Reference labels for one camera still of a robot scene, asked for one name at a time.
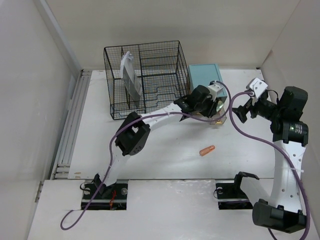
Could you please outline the orange correction tape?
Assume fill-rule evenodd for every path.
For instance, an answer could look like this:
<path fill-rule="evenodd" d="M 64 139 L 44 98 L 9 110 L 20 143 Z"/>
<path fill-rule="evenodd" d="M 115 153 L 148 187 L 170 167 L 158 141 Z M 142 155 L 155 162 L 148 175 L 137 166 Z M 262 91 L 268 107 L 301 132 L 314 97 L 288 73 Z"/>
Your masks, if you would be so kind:
<path fill-rule="evenodd" d="M 213 150 L 215 150 L 215 148 L 216 147 L 214 145 L 210 145 L 210 146 L 200 150 L 199 155 L 203 157 L 203 156 L 209 154 L 210 152 L 212 152 Z"/>

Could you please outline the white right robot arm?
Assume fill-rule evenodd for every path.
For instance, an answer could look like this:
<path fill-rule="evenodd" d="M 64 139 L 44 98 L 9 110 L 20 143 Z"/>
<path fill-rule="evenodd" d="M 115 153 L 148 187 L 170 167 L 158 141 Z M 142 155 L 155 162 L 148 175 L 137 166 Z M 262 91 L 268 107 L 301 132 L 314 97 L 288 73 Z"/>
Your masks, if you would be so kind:
<path fill-rule="evenodd" d="M 287 86 L 277 103 L 268 100 L 268 86 L 247 86 L 246 91 L 235 96 L 248 95 L 244 106 L 229 106 L 229 114 L 236 114 L 242 123 L 247 113 L 252 118 L 260 116 L 270 121 L 272 141 L 247 134 L 235 125 L 243 136 L 265 143 L 274 149 L 275 166 L 271 194 L 262 188 L 259 178 L 247 174 L 245 179 L 232 183 L 232 193 L 245 194 L 253 203 L 252 220 L 256 226 L 287 234 L 303 231 L 307 238 L 311 225 L 311 211 L 304 189 L 301 172 L 302 160 L 309 140 L 308 125 L 300 118 L 308 100 L 308 93 L 295 86 Z"/>

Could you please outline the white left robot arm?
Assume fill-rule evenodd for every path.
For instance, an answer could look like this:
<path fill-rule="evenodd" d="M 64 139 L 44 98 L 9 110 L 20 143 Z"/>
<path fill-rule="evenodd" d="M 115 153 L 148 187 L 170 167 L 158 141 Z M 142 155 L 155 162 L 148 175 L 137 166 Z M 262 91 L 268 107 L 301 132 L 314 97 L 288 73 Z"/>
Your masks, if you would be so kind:
<path fill-rule="evenodd" d="M 142 151 L 151 132 L 189 118 L 213 122 L 212 117 L 222 108 L 219 93 L 223 89 L 220 81 L 212 81 L 208 86 L 198 85 L 190 94 L 159 110 L 145 114 L 131 112 L 110 140 L 110 162 L 105 174 L 94 176 L 94 192 L 103 199 L 111 195 L 121 168 Z"/>

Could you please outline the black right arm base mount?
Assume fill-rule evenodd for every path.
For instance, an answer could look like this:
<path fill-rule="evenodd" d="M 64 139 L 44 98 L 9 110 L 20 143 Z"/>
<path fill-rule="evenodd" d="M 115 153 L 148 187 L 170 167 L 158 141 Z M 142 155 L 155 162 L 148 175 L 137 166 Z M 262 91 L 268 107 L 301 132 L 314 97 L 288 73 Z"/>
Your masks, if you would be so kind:
<path fill-rule="evenodd" d="M 243 178 L 260 178 L 252 173 L 240 171 L 234 179 L 217 180 L 213 196 L 218 200 L 219 210 L 252 210 L 253 205 L 241 190 Z"/>

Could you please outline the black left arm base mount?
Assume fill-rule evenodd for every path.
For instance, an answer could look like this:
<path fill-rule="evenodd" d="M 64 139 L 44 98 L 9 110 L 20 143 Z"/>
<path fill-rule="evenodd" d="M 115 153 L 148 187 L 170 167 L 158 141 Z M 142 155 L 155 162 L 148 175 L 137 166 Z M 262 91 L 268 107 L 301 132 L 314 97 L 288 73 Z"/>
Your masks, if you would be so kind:
<path fill-rule="evenodd" d="M 124 211 L 127 209 L 128 180 L 119 180 L 108 186 L 103 194 L 101 190 L 96 194 L 90 203 L 88 210 Z M 80 185 L 82 190 L 81 209 L 84 210 L 97 188 L 93 181 L 85 181 Z"/>

